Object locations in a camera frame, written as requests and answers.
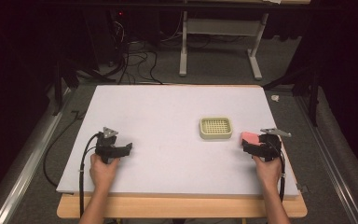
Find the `forearm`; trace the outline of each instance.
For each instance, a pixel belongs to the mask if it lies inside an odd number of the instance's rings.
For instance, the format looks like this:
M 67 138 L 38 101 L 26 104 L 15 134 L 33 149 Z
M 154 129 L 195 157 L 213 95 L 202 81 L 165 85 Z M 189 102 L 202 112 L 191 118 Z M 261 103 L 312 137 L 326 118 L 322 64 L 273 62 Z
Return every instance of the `forearm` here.
M 289 217 L 283 208 L 278 190 L 274 188 L 263 188 L 263 196 L 266 205 L 268 224 L 290 223 Z
M 96 189 L 80 219 L 80 224 L 103 223 L 103 214 L 106 208 L 109 188 Z

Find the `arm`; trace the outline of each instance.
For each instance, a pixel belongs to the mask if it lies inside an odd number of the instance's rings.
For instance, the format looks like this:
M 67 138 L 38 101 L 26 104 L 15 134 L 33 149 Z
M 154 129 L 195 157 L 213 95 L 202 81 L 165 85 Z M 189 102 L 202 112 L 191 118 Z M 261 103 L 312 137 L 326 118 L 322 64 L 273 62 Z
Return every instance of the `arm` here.
M 80 224 L 103 223 L 107 196 L 116 176 L 118 162 L 119 159 L 114 159 L 112 163 L 105 164 L 100 156 L 96 154 L 91 155 L 89 174 L 91 175 L 95 189 L 80 219 Z
M 277 184 L 281 177 L 281 161 L 276 159 L 263 162 L 257 156 L 253 156 L 253 158 L 256 164 L 257 176 L 263 189 L 268 223 L 290 223 L 277 189 Z

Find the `finger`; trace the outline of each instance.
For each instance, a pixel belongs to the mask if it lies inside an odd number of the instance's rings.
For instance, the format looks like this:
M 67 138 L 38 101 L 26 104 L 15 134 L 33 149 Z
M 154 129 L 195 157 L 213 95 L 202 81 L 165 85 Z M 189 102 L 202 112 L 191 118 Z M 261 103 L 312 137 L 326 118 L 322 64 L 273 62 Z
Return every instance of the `finger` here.
M 120 162 L 120 158 L 114 158 L 112 162 L 109 164 L 109 168 L 111 168 L 112 170 L 116 169 L 119 162 Z
M 260 159 L 260 157 L 258 157 L 258 156 L 252 156 L 252 158 L 254 159 L 254 161 L 255 161 L 256 164 L 262 162 L 261 159 Z
M 271 163 L 281 163 L 281 160 L 279 158 L 274 158 Z
M 91 164 L 94 164 L 95 163 L 95 161 L 97 160 L 97 154 L 92 154 L 90 157 L 89 157 L 89 160 L 90 160 L 90 162 L 91 162 Z

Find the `gray carpet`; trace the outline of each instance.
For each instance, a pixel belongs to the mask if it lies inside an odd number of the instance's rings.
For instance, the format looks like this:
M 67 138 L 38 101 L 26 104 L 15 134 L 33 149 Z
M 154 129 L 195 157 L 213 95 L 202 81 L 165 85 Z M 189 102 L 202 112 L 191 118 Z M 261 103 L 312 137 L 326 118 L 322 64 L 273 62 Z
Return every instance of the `gray carpet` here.
M 249 38 L 226 42 L 212 41 L 204 48 L 191 48 L 188 51 L 187 77 L 179 77 L 179 50 L 178 46 L 161 45 L 159 48 L 143 47 L 142 44 L 133 45 L 132 50 L 153 50 L 158 54 L 157 65 L 153 69 L 153 76 L 163 83 L 185 84 L 258 84 L 264 85 L 280 77 L 287 68 L 299 40 L 280 42 L 277 39 L 263 40 L 257 53 L 262 81 L 255 81 L 252 77 L 250 64 L 244 55 L 244 46 L 252 46 Z M 202 46 L 202 39 L 189 41 L 194 47 Z M 128 74 L 123 77 L 123 84 L 150 82 L 149 71 L 154 64 L 152 53 L 147 53 L 145 63 L 139 66 L 138 56 L 131 56 Z M 62 113 L 62 119 L 57 126 L 52 139 L 72 121 L 76 114 L 72 111 L 84 112 L 87 110 L 90 99 L 98 81 L 81 80 L 81 85 L 74 92 L 70 104 Z M 279 94 L 280 101 L 270 100 L 271 94 Z M 304 116 L 298 98 L 292 96 L 288 87 L 266 91 L 268 103 L 278 128 L 292 133 L 294 137 L 284 138 L 290 162 L 292 163 L 297 182 L 306 188 L 303 193 L 308 214 L 302 218 L 292 219 L 293 223 L 352 223 L 347 216 L 344 206 L 338 197 L 336 187 L 333 185 L 329 173 L 323 162 L 319 146 L 312 134 L 312 128 Z M 337 167 L 342 171 L 343 178 L 348 183 L 355 201 L 358 202 L 358 161 L 346 144 L 334 116 L 328 109 L 323 93 L 318 105 L 318 123 L 324 141 L 334 158 Z M 81 126 L 81 120 L 75 121 L 70 128 L 58 138 L 51 148 L 47 159 L 47 170 L 52 180 L 58 183 L 64 166 L 67 162 L 72 145 Z M 13 182 L 21 171 L 21 167 L 29 157 L 31 149 L 24 149 L 18 161 L 13 164 L 12 171 L 0 187 L 0 206 L 9 193 Z M 9 223 L 77 223 L 78 220 L 60 219 L 56 215 L 61 194 L 55 192 L 43 175 L 41 165 L 36 170 L 34 178 L 23 196 L 21 203 Z M 264 218 L 250 218 L 248 223 L 265 223 Z

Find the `wire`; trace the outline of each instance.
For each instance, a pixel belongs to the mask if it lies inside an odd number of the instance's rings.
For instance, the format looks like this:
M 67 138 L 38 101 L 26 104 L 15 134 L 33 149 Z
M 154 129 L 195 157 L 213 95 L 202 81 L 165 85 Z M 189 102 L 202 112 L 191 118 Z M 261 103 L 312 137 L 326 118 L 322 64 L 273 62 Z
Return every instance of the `wire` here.
M 80 216 L 83 216 L 84 213 L 84 160 L 86 159 L 87 153 L 92 149 L 89 148 L 91 141 L 97 137 L 99 133 L 94 134 L 91 139 L 88 141 L 86 148 L 83 152 L 83 157 L 80 163 L 80 170 L 79 170 L 79 203 L 80 203 Z
M 164 40 L 164 41 L 161 42 L 161 44 L 164 45 L 164 46 L 168 46 L 168 47 L 175 47 L 175 46 L 182 45 L 182 40 L 176 40 L 177 37 Z M 175 42 L 173 44 L 168 44 L 168 42 L 173 41 L 173 40 L 175 40 Z
M 128 66 L 135 66 L 135 65 L 138 65 L 139 63 L 144 63 L 146 62 L 146 59 L 147 59 L 147 55 L 145 57 L 142 57 L 141 55 L 136 55 L 136 54 L 130 54 L 129 57 L 137 57 L 137 58 L 141 58 L 142 60 L 138 63 L 133 63 L 133 64 L 129 64 Z
M 284 185 L 285 185 L 285 178 L 286 178 L 286 172 L 285 172 L 285 166 L 286 166 L 286 160 L 284 158 L 284 155 L 282 153 L 281 150 L 278 150 L 272 143 L 270 143 L 270 141 L 267 141 L 267 143 L 269 143 L 270 146 L 272 146 L 275 151 L 277 151 L 278 155 L 279 155 L 279 159 L 281 160 L 281 188 L 280 188 L 280 192 L 279 192 L 279 197 L 281 199 L 281 202 L 283 202 L 283 196 L 284 196 Z
M 190 49 L 203 49 L 205 48 L 206 46 L 208 46 L 210 43 L 211 43 L 211 36 L 210 35 L 189 35 L 188 37 L 193 37 L 196 41 L 197 41 L 197 37 L 205 37 L 206 38 L 206 42 L 201 45 L 201 46 L 191 46 L 189 44 L 189 42 L 187 41 L 187 46 L 190 48 Z
M 134 85 L 135 84 L 135 82 L 136 82 L 136 79 L 135 79 L 135 76 L 134 75 L 132 75 L 132 74 L 130 74 L 130 73 L 128 73 L 128 72 L 126 72 L 126 75 L 127 75 L 127 79 L 128 79 L 128 81 L 129 81 L 129 84 L 131 85 L 131 79 L 132 79 L 132 85 Z
M 131 41 L 130 43 L 128 43 L 128 45 L 135 45 L 135 44 L 140 44 L 140 43 L 142 43 L 142 46 L 138 50 L 134 50 L 134 51 L 139 51 L 139 50 L 145 48 L 146 41 L 144 41 L 144 40 L 134 40 L 134 41 Z
M 63 131 L 51 142 L 50 146 L 48 147 L 48 149 L 46 150 L 46 153 L 44 155 L 44 158 L 43 158 L 43 174 L 45 175 L 45 178 L 46 180 L 52 185 L 54 186 L 55 188 L 58 187 L 58 184 L 55 183 L 53 180 L 51 180 L 51 178 L 48 176 L 48 171 L 47 171 L 47 168 L 46 168 L 46 163 L 47 163 L 47 159 L 48 159 L 48 154 L 49 152 L 51 151 L 52 147 L 54 146 L 54 144 L 61 138 L 61 136 L 78 120 L 82 120 L 82 116 L 84 116 L 87 111 L 81 113 L 79 115 L 79 111 L 72 111 L 71 113 L 76 113 L 75 115 L 75 118 L 74 120 L 68 124 L 68 126 L 66 126 Z
M 153 69 L 154 69 L 154 68 L 156 67 L 156 65 L 157 65 L 157 53 L 154 52 L 154 51 L 150 51 L 150 53 L 153 53 L 153 54 L 155 55 L 155 60 L 154 60 L 154 64 L 153 64 L 152 68 L 151 68 L 150 71 L 149 71 L 149 74 L 150 74 L 150 76 L 152 77 L 152 79 L 153 79 L 154 81 L 158 82 L 160 85 L 163 85 L 163 83 L 162 83 L 161 81 L 159 81 L 158 79 L 155 79 L 155 78 L 153 77 L 153 74 L 152 74 Z
M 214 41 L 223 42 L 223 43 L 233 43 L 233 42 L 243 40 L 244 36 L 243 35 L 237 35 L 237 36 L 234 36 L 233 39 L 231 39 L 231 40 L 225 40 L 225 39 L 216 38 L 216 37 L 211 36 L 211 39 L 214 40 Z
M 117 83 L 118 85 L 121 84 L 121 80 L 123 79 L 123 76 L 126 73 L 127 67 L 129 65 L 129 60 L 130 60 L 130 58 L 129 58 L 130 56 L 129 56 L 129 53 L 128 53 L 129 47 L 130 47 L 129 45 L 126 45 L 127 57 L 126 57 L 126 59 L 124 59 L 126 61 L 126 63 L 124 65 L 123 72 L 121 73 L 120 80 Z
M 166 39 L 160 40 L 160 42 L 165 42 L 165 41 L 168 41 L 168 40 L 172 40 L 172 39 L 175 39 L 175 38 L 181 36 L 181 35 L 177 35 L 177 33 L 179 32 L 180 25 L 182 24 L 182 19 L 183 19 L 183 12 L 180 14 L 179 22 L 178 22 L 178 25 L 176 26 L 176 30 L 173 33 L 173 35 L 171 35 L 170 37 L 168 37 Z
M 121 32 L 121 40 L 120 40 L 120 43 L 123 43 L 123 40 L 124 40 L 124 27 L 123 27 L 123 25 L 121 25 L 121 23 L 118 22 L 118 21 L 114 21 L 114 23 L 117 24 L 117 25 L 119 25 L 119 26 L 121 27 L 122 32 Z

